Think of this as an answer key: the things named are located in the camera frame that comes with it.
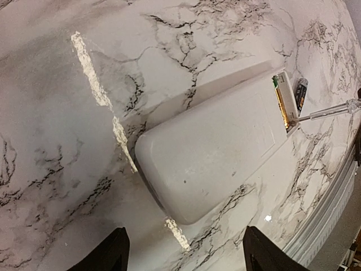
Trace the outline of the gold green AAA battery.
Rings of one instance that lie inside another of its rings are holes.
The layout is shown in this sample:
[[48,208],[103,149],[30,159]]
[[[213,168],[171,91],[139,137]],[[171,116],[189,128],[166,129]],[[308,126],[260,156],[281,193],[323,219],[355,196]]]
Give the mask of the gold green AAA battery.
[[274,75],[272,77],[272,82],[274,84],[275,93],[276,93],[276,97],[277,97],[277,100],[278,100],[281,115],[282,115],[282,118],[283,118],[284,126],[285,126],[286,129],[288,129],[290,127],[290,122],[289,122],[287,112],[286,112],[286,109],[285,109],[285,106],[284,106],[283,97],[281,95],[281,89],[280,89],[280,85],[279,85],[279,76]]

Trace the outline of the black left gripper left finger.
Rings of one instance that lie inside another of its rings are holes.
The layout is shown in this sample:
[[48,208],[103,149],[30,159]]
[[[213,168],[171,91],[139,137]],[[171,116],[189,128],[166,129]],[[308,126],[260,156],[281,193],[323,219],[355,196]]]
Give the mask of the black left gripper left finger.
[[127,271],[130,240],[125,228],[116,228],[69,271]]

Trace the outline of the white remote control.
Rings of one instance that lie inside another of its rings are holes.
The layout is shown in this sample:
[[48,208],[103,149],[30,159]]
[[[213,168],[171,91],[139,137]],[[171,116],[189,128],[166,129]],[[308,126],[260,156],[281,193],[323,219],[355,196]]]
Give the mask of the white remote control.
[[298,111],[285,67],[239,83],[142,134],[135,156],[164,212],[190,225],[229,197],[292,135],[285,128],[272,77],[289,122]]

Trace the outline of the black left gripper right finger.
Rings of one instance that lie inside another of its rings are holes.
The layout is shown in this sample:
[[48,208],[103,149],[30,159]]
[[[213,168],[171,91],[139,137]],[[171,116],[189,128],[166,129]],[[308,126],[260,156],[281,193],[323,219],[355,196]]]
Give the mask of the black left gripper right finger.
[[243,249],[247,271],[308,271],[287,256],[255,226],[246,227]]

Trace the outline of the black silver AAA battery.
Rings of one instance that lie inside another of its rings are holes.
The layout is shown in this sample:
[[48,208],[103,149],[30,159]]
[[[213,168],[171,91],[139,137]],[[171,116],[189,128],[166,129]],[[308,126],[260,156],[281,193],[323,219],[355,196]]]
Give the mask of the black silver AAA battery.
[[306,92],[307,92],[307,86],[308,86],[308,80],[307,79],[300,78],[298,80],[297,87],[296,87],[296,93],[295,93],[295,96],[294,96],[295,101],[296,101],[298,114],[300,114],[301,111],[302,111],[302,107],[303,107]]

